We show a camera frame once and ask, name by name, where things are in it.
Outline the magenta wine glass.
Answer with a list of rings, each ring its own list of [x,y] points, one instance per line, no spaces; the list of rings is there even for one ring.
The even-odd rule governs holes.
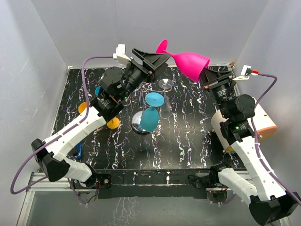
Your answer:
[[[209,65],[210,58],[194,52],[182,52],[174,54],[169,52],[167,47],[168,40],[164,39],[160,42],[156,53],[170,54],[182,74],[190,80],[198,82],[201,72]]]

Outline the clear wine glass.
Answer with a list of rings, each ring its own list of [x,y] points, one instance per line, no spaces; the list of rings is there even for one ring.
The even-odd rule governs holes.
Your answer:
[[[170,79],[161,79],[159,86],[163,89],[162,96],[164,98],[164,104],[160,107],[160,117],[162,119],[168,119],[171,115],[171,106],[167,93],[171,91],[173,82]]]

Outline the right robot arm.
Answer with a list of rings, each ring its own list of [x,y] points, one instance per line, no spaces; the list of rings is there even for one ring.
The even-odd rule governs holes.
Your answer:
[[[242,160],[252,182],[247,181],[226,164],[210,168],[201,178],[203,186],[226,186],[236,193],[249,207],[250,213],[261,226],[288,226],[288,217],[301,203],[297,192],[288,189],[274,174],[259,148],[259,136],[253,117],[258,114],[258,101],[248,94],[236,95],[236,82],[248,79],[258,72],[244,66],[242,75],[234,78],[231,72],[203,69],[199,80],[204,89],[211,91],[219,110],[211,125],[225,148],[230,147]]]

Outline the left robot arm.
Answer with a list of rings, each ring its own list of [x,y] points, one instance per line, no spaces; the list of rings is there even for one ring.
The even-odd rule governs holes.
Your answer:
[[[96,185],[97,173],[85,163],[67,158],[80,141],[99,127],[106,125],[124,108],[122,101],[137,89],[144,81],[155,82],[167,68],[169,53],[147,53],[137,49],[132,52],[142,63],[117,54],[118,61],[125,70],[110,67],[100,80],[98,95],[87,102],[86,109],[56,134],[45,140],[35,139],[31,146],[35,160],[51,182],[70,178],[81,182],[85,187]]]

